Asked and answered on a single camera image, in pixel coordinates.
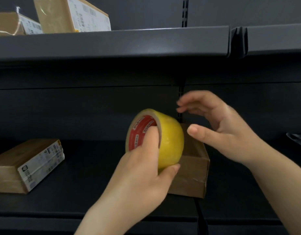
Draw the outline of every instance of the tape roll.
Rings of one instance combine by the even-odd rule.
[[[184,147],[181,125],[176,119],[152,109],[141,111],[133,119],[125,140],[125,151],[142,145],[150,126],[157,126],[159,131],[158,169],[178,163]]]

